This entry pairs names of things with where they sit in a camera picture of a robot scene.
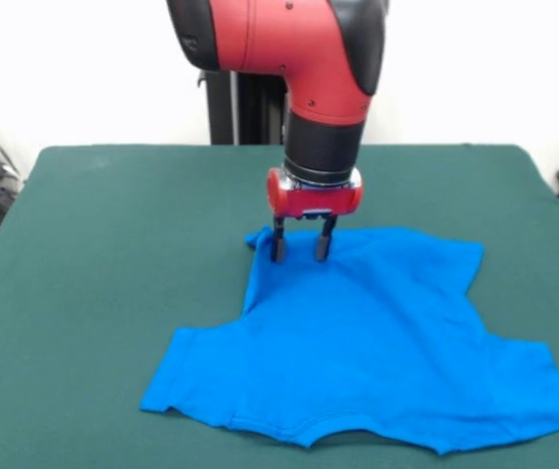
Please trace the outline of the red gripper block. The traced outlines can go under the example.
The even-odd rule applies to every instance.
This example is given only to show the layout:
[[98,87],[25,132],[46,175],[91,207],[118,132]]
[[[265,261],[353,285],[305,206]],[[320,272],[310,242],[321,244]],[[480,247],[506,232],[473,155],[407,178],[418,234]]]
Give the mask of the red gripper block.
[[312,186],[298,182],[280,167],[267,175],[267,197],[272,213],[273,235],[271,261],[281,263],[285,257],[284,218],[326,216],[316,244],[315,258],[327,259],[337,217],[355,212],[363,197],[363,178],[354,168],[350,178],[340,186]]

